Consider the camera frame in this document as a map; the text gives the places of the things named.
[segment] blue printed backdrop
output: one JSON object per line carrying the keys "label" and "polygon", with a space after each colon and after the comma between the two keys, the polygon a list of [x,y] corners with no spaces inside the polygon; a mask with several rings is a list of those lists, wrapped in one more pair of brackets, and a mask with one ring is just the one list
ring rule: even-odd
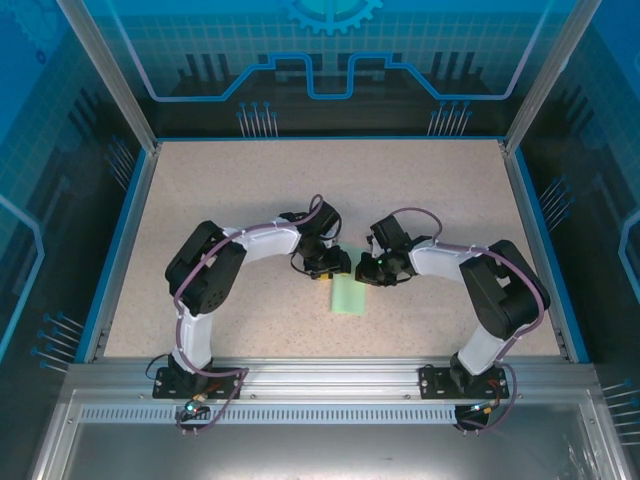
{"label": "blue printed backdrop", "polygon": [[77,345],[50,319],[82,329],[140,146],[54,0],[0,1],[0,44],[0,471],[27,478]]}
{"label": "blue printed backdrop", "polygon": [[602,2],[522,144],[605,385],[640,382],[639,20]]}
{"label": "blue printed backdrop", "polygon": [[[573,6],[183,3],[88,2],[160,136],[240,136],[251,101],[277,108],[281,134],[503,134]],[[456,128],[436,128],[448,114]]]}

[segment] speckled beige table surface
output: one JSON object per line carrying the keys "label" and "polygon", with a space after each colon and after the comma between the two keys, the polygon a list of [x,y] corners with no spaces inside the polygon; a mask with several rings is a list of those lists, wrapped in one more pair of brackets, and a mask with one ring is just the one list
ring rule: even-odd
{"label": "speckled beige table surface", "polygon": [[[530,260],[497,142],[318,140],[165,143],[129,262],[106,356],[169,352],[175,312],[164,270],[203,220],[241,227],[304,211],[322,193],[342,215],[341,241],[366,248],[369,226],[403,206],[428,208],[443,241],[513,241]],[[434,231],[418,213],[398,216],[411,236]],[[312,281],[288,256],[242,268],[211,338],[215,356],[451,355],[478,324],[466,288],[416,277],[367,287],[362,316],[331,313],[331,282]],[[551,324],[512,350],[557,355]]]}

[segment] glass panel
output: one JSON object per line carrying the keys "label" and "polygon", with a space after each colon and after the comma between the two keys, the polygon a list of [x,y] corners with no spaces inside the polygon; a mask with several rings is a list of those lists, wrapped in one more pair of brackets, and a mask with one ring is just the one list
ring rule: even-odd
{"label": "glass panel", "polygon": [[56,3],[3,8],[0,457],[3,478],[26,478],[140,146]]}
{"label": "glass panel", "polygon": [[595,480],[581,424],[577,408],[518,406],[481,438],[452,425],[218,425],[192,441],[170,425],[81,425],[64,478]]}
{"label": "glass panel", "polygon": [[503,135],[573,0],[89,0],[160,137]]}
{"label": "glass panel", "polygon": [[522,143],[604,386],[640,382],[638,12],[602,3]]}

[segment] white robotic arm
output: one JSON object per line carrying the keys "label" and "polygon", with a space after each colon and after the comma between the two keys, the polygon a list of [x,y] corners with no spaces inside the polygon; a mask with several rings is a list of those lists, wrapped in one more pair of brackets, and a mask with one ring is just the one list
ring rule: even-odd
{"label": "white robotic arm", "polygon": [[204,267],[191,281],[181,298],[183,319],[180,327],[182,353],[173,348],[172,361],[184,372],[206,369],[212,361],[211,329],[214,311],[224,302],[241,266],[273,255],[300,254],[311,278],[334,273],[349,273],[349,256],[333,245],[340,215],[324,202],[309,222],[294,226],[292,222],[307,213],[286,213],[271,222],[272,227],[243,231],[219,228],[213,222],[201,223],[169,264],[165,277],[175,294],[204,253],[217,242],[241,232],[225,245],[209,267]]}
{"label": "white robotic arm", "polygon": [[[431,237],[411,239],[393,216],[371,227],[371,254],[363,253],[356,279],[394,286],[416,275],[435,275],[464,283],[480,325],[451,360],[451,378],[461,392],[489,370],[517,332],[534,322],[538,304],[529,286],[505,264],[524,274],[549,307],[549,295],[513,243],[501,240],[486,248],[447,245]],[[407,278],[398,280],[398,276]]]}

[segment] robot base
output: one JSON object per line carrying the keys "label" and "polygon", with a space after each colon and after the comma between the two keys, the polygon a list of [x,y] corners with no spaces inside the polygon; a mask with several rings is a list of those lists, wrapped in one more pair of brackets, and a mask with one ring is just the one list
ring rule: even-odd
{"label": "robot base", "polygon": [[[203,370],[212,373],[224,373],[235,368],[213,368],[211,363]],[[156,373],[156,380],[153,386],[153,398],[159,399],[182,399],[188,400],[195,395],[206,393],[208,399],[226,400],[231,395],[235,382],[239,381],[240,375],[222,378],[209,378],[202,375],[189,373],[180,368],[169,356],[169,366],[159,368]],[[240,397],[240,390],[234,398]]]}
{"label": "robot base", "polygon": [[450,372],[450,367],[433,365],[425,365],[418,369],[420,397],[423,400],[493,400],[496,398],[496,391],[489,382],[494,380],[500,386],[500,399],[509,398],[509,387],[502,368],[492,367],[482,375],[473,377],[473,385],[467,387],[464,395],[451,379]]}
{"label": "robot base", "polygon": [[489,423],[490,413],[482,410],[476,411],[469,405],[456,407],[456,420],[458,423],[454,425],[456,428],[463,430],[482,430]]}

